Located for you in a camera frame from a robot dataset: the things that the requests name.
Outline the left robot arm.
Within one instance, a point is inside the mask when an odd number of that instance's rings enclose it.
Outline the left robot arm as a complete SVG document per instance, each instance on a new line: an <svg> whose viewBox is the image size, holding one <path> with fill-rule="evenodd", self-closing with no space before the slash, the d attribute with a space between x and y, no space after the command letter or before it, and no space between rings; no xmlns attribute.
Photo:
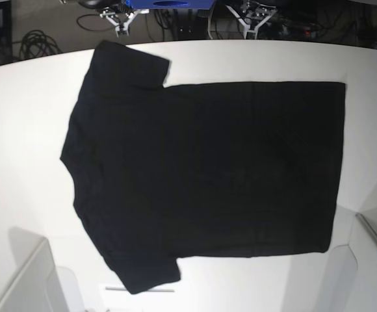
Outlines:
<svg viewBox="0 0 377 312"><path fill-rule="evenodd" d="M242 37L245 40L256 40L259 30L277 12L275 6L258 1L243 1L241 5L226 5L242 27Z"/></svg>

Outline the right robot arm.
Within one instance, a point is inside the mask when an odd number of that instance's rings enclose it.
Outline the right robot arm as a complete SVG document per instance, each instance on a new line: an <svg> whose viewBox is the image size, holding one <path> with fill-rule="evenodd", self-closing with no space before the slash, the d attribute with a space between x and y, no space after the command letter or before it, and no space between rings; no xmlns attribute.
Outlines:
<svg viewBox="0 0 377 312"><path fill-rule="evenodd" d="M129 36L129 30L132 22L138 15L145 14L146 10L125 8L107 7L98 11L101 18L109 21L116 32L117 37L121 35Z"/></svg>

